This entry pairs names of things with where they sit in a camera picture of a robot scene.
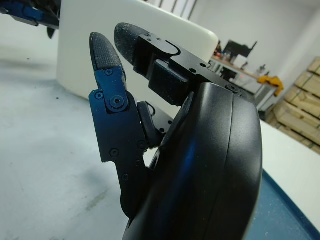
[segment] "yellow object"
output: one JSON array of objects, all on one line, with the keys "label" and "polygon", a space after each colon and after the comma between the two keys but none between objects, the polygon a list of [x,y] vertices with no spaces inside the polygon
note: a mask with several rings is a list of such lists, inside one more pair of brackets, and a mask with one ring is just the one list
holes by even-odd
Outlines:
[{"label": "yellow object", "polygon": [[278,89],[275,91],[274,95],[277,97],[284,88],[282,81],[277,76],[261,76],[258,78],[258,83],[260,84],[270,84],[272,86],[277,87]]}]

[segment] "textured rubber fingertip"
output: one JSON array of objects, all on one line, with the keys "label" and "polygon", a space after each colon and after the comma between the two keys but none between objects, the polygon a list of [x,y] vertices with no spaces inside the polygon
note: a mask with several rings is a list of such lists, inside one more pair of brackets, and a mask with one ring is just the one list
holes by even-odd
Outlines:
[{"label": "textured rubber fingertip", "polygon": [[90,54],[94,71],[122,65],[115,48],[101,33],[90,34]]},{"label": "textured rubber fingertip", "polygon": [[114,29],[114,43],[121,55],[131,64],[133,64],[133,56],[136,44],[141,34],[149,32],[135,25],[128,23],[119,23]]}]

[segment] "screw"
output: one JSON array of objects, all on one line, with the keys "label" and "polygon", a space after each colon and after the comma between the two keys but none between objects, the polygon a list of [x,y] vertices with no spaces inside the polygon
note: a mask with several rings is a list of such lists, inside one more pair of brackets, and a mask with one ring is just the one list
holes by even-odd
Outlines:
[{"label": "screw", "polygon": [[110,76],[112,75],[114,72],[112,71],[112,69],[107,69],[105,70],[105,75]]},{"label": "screw", "polygon": [[146,148],[146,142],[145,141],[138,141],[138,148],[145,149]]},{"label": "screw", "polygon": [[227,86],[225,86],[225,88],[230,90],[234,94],[237,94],[239,92],[238,88],[236,86],[231,85],[231,84],[228,84]]},{"label": "screw", "polygon": [[110,99],[110,105],[114,108],[114,109],[119,109],[121,108],[123,105],[125,104],[125,100],[123,99],[122,96],[113,96]]},{"label": "screw", "polygon": [[123,174],[122,175],[122,180],[123,181],[128,181],[129,175],[128,174]]},{"label": "screw", "polygon": [[96,99],[100,100],[104,97],[104,94],[102,92],[97,92],[94,96]]},{"label": "screw", "polygon": [[140,160],[135,161],[135,166],[136,167],[139,167],[140,165],[141,165],[141,161]]},{"label": "screw", "polygon": [[110,150],[110,156],[111,156],[112,158],[118,157],[118,156],[119,156],[119,150],[116,149],[116,148],[112,148],[112,149]]}]

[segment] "blue mat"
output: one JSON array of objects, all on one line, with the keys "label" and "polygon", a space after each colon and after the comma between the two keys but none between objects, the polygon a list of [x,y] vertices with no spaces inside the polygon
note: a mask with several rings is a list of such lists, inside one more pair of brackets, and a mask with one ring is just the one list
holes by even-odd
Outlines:
[{"label": "blue mat", "polygon": [[320,233],[277,183],[263,171],[260,196],[246,240],[266,239],[320,240]]}]

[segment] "workbench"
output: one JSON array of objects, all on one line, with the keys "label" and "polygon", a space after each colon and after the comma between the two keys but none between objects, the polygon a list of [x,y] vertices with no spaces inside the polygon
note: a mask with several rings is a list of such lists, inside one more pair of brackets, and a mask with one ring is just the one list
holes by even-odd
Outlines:
[{"label": "workbench", "polygon": [[221,60],[217,56],[213,56],[210,62],[212,66],[209,69],[218,75],[223,68],[237,73],[235,79],[230,80],[230,82],[251,93],[254,96],[255,104],[259,111],[265,112],[268,109],[269,106],[265,105],[265,103],[274,95],[277,87],[258,83],[259,76],[242,70],[228,61]]},{"label": "workbench", "polygon": [[[0,239],[120,240],[116,168],[101,163],[89,102],[56,80],[58,35],[3,15],[0,27]],[[261,128],[264,170],[320,230],[319,156]]]}]

